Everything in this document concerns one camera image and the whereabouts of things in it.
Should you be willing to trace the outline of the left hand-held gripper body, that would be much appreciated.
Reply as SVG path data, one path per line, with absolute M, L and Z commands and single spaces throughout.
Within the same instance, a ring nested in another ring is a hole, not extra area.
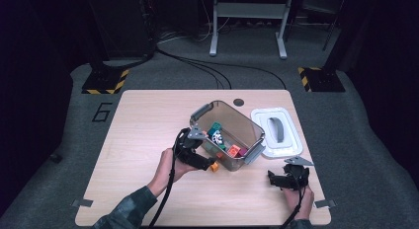
M 198 126 L 183 128 L 175 140 L 175 156 L 185 164 L 201 163 L 198 159 L 200 154 L 196 152 L 196 149 L 206 138 L 207 136 Z

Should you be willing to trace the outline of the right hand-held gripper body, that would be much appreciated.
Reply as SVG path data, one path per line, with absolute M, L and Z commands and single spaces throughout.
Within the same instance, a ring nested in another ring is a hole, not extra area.
M 313 163 L 299 156 L 291 157 L 285 160 L 284 171 L 291 179 L 290 189 L 300 190 L 308 185 L 309 166 Z

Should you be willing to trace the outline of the teal blue toy brick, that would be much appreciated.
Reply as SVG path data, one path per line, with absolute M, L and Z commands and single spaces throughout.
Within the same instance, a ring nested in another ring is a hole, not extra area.
M 208 137 L 212 137 L 219 130 L 221 130 L 221 124 L 215 121 L 208 131 Z

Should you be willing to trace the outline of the grey transparent storage box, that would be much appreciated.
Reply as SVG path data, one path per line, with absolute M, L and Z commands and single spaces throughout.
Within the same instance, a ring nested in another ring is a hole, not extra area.
M 217 132 L 220 132 L 223 137 L 225 150 L 220 149 L 211 140 L 211 137 L 208 137 L 208 131 L 215 121 L 221 124 L 221 130 Z M 202 147 L 211 157 L 216 158 L 215 154 L 218 152 L 224 154 L 224 160 L 217 158 L 216 160 L 230 172 L 237 171 L 243 165 L 254 162 L 265 150 L 262 145 L 265 140 L 263 128 L 224 101 L 212 101 L 202 106 L 191 115 L 190 125 L 198 126 L 207 135 Z M 231 157 L 227 150 L 232 145 L 237 145 L 240 149 L 246 148 L 248 151 L 245 156 L 240 157 L 237 154 L 235 157 Z

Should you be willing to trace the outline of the white lid with grey handle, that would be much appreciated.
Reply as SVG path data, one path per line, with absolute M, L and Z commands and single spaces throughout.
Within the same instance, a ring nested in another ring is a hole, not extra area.
M 251 119 L 265 131 L 263 155 L 266 158 L 288 158 L 302 153 L 299 134 L 286 109 L 255 109 L 251 112 Z

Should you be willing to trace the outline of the person's right hand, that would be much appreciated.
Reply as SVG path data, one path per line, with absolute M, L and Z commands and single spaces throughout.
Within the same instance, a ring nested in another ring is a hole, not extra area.
M 300 205 L 299 214 L 310 214 L 314 201 L 314 193 L 310 186 L 304 187 L 301 191 L 283 189 L 283 193 L 289 210 L 294 210 L 297 205 Z

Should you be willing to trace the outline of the person's left hand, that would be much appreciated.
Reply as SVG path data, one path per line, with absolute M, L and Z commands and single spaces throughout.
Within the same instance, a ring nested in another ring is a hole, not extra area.
M 160 191 L 165 190 L 169 185 L 171 170 L 174 170 L 173 182 L 177 182 L 186 173 L 196 171 L 196 168 L 174 159 L 172 149 L 168 148 L 164 150 L 154 177 L 154 186 Z

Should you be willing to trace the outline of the dark curtain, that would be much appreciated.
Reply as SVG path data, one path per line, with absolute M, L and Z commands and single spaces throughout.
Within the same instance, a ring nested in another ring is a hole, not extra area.
M 349 0 L 342 35 L 370 127 L 419 196 L 419 0 Z
M 0 0 L 0 217 L 59 146 L 72 79 L 30 0 Z

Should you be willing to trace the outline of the black equipment cabinet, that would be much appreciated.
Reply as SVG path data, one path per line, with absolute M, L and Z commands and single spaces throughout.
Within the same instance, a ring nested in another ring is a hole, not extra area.
M 88 0 L 110 59 L 153 54 L 144 0 Z

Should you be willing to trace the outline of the white metal stand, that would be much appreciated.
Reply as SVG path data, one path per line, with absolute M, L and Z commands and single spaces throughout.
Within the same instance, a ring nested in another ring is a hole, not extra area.
M 289 13 L 293 0 L 287 0 L 282 4 L 258 4 L 219 2 L 212 3 L 212 37 L 209 48 L 209 55 L 217 55 L 218 44 L 218 19 L 219 18 L 247 18 L 247 19 L 276 19 L 281 21 L 280 29 L 276 32 L 276 42 L 280 59 L 288 58 L 284 33 L 288 22 Z

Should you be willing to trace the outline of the grey metal bracket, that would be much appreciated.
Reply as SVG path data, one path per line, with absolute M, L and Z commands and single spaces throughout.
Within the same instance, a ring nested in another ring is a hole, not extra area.
M 331 207 L 335 207 L 336 205 L 337 205 L 337 203 L 333 199 L 318 200 L 314 203 L 314 206 L 316 208 L 322 208 L 322 207 L 331 208 Z
M 93 204 L 92 200 L 85 199 L 85 198 L 74 199 L 71 203 L 73 207 L 80 207 L 80 206 L 90 207 L 92 204 Z

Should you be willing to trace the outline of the black yellow striped base plate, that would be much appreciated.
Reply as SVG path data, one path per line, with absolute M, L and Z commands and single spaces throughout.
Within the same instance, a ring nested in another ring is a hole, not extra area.
M 335 72 L 328 73 L 319 67 L 299 67 L 297 71 L 306 92 L 345 91 Z
M 117 94 L 123 87 L 129 70 L 111 70 L 105 75 L 91 73 L 82 86 L 83 94 Z

